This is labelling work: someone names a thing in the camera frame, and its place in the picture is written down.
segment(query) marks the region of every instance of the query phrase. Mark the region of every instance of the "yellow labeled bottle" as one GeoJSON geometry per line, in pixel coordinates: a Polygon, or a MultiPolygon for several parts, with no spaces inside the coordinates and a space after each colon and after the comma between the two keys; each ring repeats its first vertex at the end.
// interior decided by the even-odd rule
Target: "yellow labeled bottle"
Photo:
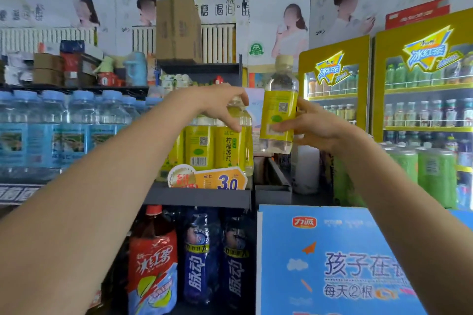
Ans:
{"type": "Polygon", "coordinates": [[[299,81],[292,74],[292,55],[278,55],[276,72],[271,76],[264,91],[261,115],[261,151],[289,154],[292,148],[293,130],[275,132],[272,124],[296,116],[299,81]]]}
{"type": "Polygon", "coordinates": [[[184,130],[181,131],[179,137],[175,140],[173,148],[159,170],[156,180],[158,182],[167,182],[169,171],[182,163],[184,163],[184,130]]]}
{"type": "Polygon", "coordinates": [[[186,126],[186,164],[196,171],[215,168],[214,159],[214,126],[215,120],[198,115],[189,126],[186,126]]]}
{"type": "Polygon", "coordinates": [[[233,131],[225,126],[222,121],[217,121],[215,134],[215,167],[240,167],[245,173],[246,164],[246,139],[245,139],[245,114],[241,109],[241,99],[236,97],[228,106],[232,117],[238,118],[242,127],[241,132],[233,131]]]}
{"type": "Polygon", "coordinates": [[[251,177],[254,170],[254,160],[253,160],[253,120],[251,115],[243,107],[243,114],[245,116],[245,175],[251,177]]]}

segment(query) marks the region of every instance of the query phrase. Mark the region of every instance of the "refrigerator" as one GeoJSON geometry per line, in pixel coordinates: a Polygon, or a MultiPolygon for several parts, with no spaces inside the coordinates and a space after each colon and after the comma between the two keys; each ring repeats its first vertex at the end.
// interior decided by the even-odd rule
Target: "refrigerator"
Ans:
{"type": "Polygon", "coordinates": [[[368,130],[370,55],[369,35],[302,52],[299,96],[368,130]]]}
{"type": "MultiPolygon", "coordinates": [[[[472,209],[473,9],[379,32],[375,37],[371,133],[376,142],[454,153],[419,175],[456,170],[456,208],[472,209]]],[[[455,172],[450,177],[455,182],[455,172]]]]}

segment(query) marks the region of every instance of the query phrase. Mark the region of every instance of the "blue pitcher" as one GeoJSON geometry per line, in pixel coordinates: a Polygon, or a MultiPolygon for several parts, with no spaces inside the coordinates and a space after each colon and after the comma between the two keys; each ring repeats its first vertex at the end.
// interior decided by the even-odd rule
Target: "blue pitcher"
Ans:
{"type": "Polygon", "coordinates": [[[131,80],[132,86],[148,85],[148,64],[143,53],[135,51],[129,60],[123,61],[123,66],[126,68],[127,83],[131,80]]]}

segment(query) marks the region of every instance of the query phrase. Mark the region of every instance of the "radiator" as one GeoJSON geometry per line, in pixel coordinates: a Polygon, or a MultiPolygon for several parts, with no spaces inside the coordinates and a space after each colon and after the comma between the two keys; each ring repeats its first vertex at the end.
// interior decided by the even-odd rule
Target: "radiator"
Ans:
{"type": "Polygon", "coordinates": [[[84,40],[88,44],[95,45],[95,39],[94,28],[0,28],[0,52],[2,54],[8,51],[35,53],[38,51],[38,43],[60,43],[61,40],[84,40]]]}
{"type": "MultiPolygon", "coordinates": [[[[202,55],[204,63],[234,63],[235,24],[204,24],[202,25],[202,55]]],[[[133,51],[145,54],[155,52],[154,26],[133,27],[133,51]]]]}

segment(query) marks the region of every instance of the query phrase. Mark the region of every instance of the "red bottle cap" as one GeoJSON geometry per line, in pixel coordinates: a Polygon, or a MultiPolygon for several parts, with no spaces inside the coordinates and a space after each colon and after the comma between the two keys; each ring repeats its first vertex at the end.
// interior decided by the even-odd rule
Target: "red bottle cap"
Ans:
{"type": "Polygon", "coordinates": [[[148,205],[146,206],[146,215],[158,215],[163,212],[162,205],[148,205]]]}

